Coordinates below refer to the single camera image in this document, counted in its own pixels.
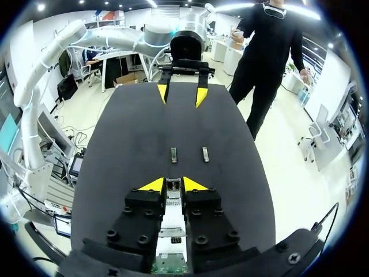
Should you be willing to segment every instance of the robotic arm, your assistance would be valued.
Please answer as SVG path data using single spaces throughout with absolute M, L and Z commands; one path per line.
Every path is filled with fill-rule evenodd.
M 48 183 L 52 172 L 52 163 L 45 161 L 39 147 L 40 139 L 37 132 L 37 108 L 40 91 L 37 83 L 47 69 L 57 62 L 60 55 L 68 47 L 113 47 L 155 57 L 163 48 L 171 44 L 173 38 L 183 32 L 193 33 L 201 40 L 201 51 L 205 49 L 206 26 L 213 20 L 215 8 L 207 3 L 202 14 L 190 13 L 180 19 L 178 26 L 169 24 L 147 24 L 145 32 L 130 28 L 96 28 L 87 30 L 82 20 L 77 20 L 63 29 L 58 36 L 42 52 L 41 57 L 33 65 L 28 76 L 25 76 L 14 92 L 14 104 L 23 109 L 21 134 L 24 150 L 25 166 L 15 163 L 0 149 L 1 161 L 10 167 L 22 180 L 19 188 L 13 188 L 3 199 L 0 208 L 8 222 L 16 222 L 33 207 L 45 210 L 40 202 L 46 199 Z M 172 52 L 179 43 L 171 45 Z M 26 199 L 25 194 L 32 196 Z

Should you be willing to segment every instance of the workstation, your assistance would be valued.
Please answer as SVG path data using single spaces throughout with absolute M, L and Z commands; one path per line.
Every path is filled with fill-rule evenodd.
M 334 170 L 347 157 L 351 170 L 363 156 L 364 101 L 350 68 L 325 47 L 313 85 L 286 70 L 254 140 L 251 97 L 237 106 L 227 90 L 252 39 L 227 37 L 242 14 L 151 2 L 136 9 L 75 1 L 85 10 L 30 21 L 13 34 L 5 82 L 19 115 L 7 112 L 15 132 L 0 149 L 4 217 L 32 257 L 56 264 L 42 265 L 53 275 L 74 276 L 84 259 L 132 276 L 238 276 L 254 272 L 254 263 L 260 271 L 275 265 L 273 276 L 302 273 L 294 252 L 275 251 L 279 243 L 311 264 L 334 223 L 323 224 L 332 201 L 355 195 L 356 185 L 341 195 L 324 181 L 346 182 L 348 172 Z M 31 63 L 39 70 L 25 77 L 15 43 L 36 40 L 41 24 L 62 17 L 68 24 L 52 27 L 58 32 Z M 70 64 L 58 79 L 63 51 Z M 287 213 L 291 206 L 296 213 Z

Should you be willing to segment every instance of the black table surface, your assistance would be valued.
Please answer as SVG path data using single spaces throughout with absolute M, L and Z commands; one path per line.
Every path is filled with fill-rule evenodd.
M 250 131 L 222 85 L 209 85 L 195 107 L 196 83 L 171 83 L 164 104 L 155 83 L 118 87 L 91 137 L 78 178 L 72 249 L 84 238 L 104 243 L 131 188 L 160 177 L 186 176 L 222 197 L 242 249 L 261 252 L 276 242 L 274 208 Z M 178 163 L 171 163 L 171 147 Z M 202 147 L 207 147 L 205 163 Z

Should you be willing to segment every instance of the green circuit board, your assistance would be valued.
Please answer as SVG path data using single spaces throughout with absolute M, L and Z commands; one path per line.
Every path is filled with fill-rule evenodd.
M 184 274 L 189 273 L 189 268 L 183 258 L 178 254 L 160 254 L 152 265 L 152 274 Z

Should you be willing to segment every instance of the white chair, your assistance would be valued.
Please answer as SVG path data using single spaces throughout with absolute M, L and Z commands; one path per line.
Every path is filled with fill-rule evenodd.
M 309 126 L 309 131 L 311 137 L 302 137 L 298 142 L 298 145 L 304 145 L 306 149 L 306 154 L 304 156 L 305 162 L 310 158 L 310 161 L 314 162 L 314 148 L 319 148 L 323 150 L 325 144 L 330 142 L 330 137 L 326 131 L 329 123 L 328 110 L 324 105 L 320 106 L 317 119 Z
M 96 68 L 96 69 L 91 69 L 91 65 L 85 65 L 85 66 L 82 66 L 81 67 L 81 75 L 83 77 L 85 76 L 88 76 L 88 86 L 89 87 L 92 87 L 92 83 L 93 83 L 93 80 L 92 80 L 92 77 L 94 79 L 98 79 L 101 81 L 101 72 L 100 72 L 100 68 Z

